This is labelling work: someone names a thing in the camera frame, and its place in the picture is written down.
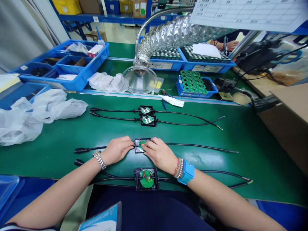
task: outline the left hand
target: left hand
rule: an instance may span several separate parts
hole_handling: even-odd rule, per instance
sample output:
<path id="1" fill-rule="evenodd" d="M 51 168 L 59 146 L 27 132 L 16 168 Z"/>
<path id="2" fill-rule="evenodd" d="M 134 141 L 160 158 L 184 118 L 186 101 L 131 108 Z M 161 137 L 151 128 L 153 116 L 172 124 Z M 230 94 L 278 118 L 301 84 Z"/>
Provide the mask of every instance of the left hand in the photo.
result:
<path id="1" fill-rule="evenodd" d="M 134 148 L 133 145 L 134 142 L 129 136 L 112 139 L 100 156 L 108 166 L 122 160 L 128 151 Z"/>

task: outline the silver watch band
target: silver watch band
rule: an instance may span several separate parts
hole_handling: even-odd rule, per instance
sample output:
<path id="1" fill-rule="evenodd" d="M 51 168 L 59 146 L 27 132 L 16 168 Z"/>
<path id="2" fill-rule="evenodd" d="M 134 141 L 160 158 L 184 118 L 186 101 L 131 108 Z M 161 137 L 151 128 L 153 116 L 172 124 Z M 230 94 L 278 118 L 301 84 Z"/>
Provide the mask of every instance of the silver watch band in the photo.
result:
<path id="1" fill-rule="evenodd" d="M 93 156 L 96 158 L 97 162 L 99 163 L 100 167 L 102 168 L 102 170 L 104 170 L 107 166 L 105 165 L 105 163 L 103 162 L 102 157 L 100 156 L 101 151 L 97 151 L 93 154 Z"/>

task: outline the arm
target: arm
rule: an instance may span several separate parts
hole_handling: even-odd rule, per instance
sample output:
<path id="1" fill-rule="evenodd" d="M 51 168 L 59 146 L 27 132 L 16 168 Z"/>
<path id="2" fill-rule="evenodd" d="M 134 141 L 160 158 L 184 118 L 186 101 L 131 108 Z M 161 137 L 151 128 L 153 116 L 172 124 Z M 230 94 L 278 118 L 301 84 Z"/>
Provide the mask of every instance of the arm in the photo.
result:
<path id="1" fill-rule="evenodd" d="M 113 139 L 101 153 L 105 165 L 122 160 L 134 148 L 132 145 L 134 142 L 128 136 Z M 101 170 L 96 158 L 90 159 L 61 178 L 7 223 L 14 222 L 20 227 L 31 229 L 57 225 Z"/>
<path id="2" fill-rule="evenodd" d="M 233 51 L 234 48 L 238 45 L 239 41 L 230 41 L 227 43 L 228 51 Z M 217 47 L 218 50 L 223 50 L 224 49 L 224 43 L 221 43 L 217 40 L 211 40 L 210 41 L 211 45 L 214 45 Z"/>
<path id="3" fill-rule="evenodd" d="M 142 145 L 155 166 L 174 174 L 177 158 L 172 150 L 161 140 L 153 138 Z M 187 186 L 196 193 L 227 226 L 245 231 L 285 230 L 280 224 L 255 208 L 243 197 L 218 180 L 195 169 L 195 176 Z"/>

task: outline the blue anti-static wrist strap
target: blue anti-static wrist strap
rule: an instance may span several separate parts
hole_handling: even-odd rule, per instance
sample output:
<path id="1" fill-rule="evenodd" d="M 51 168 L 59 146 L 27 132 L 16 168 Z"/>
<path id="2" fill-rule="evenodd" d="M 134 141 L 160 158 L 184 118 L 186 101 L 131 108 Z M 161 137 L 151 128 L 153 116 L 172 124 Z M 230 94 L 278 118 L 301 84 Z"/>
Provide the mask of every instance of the blue anti-static wrist strap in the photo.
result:
<path id="1" fill-rule="evenodd" d="M 182 177 L 179 178 L 177 181 L 184 185 L 187 185 L 194 176 L 195 167 L 192 164 L 188 163 L 186 160 L 184 160 Z"/>

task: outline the glue bottle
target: glue bottle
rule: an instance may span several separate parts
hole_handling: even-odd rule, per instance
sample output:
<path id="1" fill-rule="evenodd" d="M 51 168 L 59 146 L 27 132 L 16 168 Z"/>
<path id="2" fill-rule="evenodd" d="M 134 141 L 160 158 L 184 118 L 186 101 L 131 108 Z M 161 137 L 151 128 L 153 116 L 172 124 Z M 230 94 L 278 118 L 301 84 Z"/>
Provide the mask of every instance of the glue bottle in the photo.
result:
<path id="1" fill-rule="evenodd" d="M 98 34 L 98 40 L 97 40 L 98 45 L 102 45 L 103 47 L 105 47 L 106 44 L 105 44 L 104 40 L 102 39 L 102 37 L 100 36 L 97 27 L 96 27 L 96 30 L 97 30 L 97 34 Z"/>

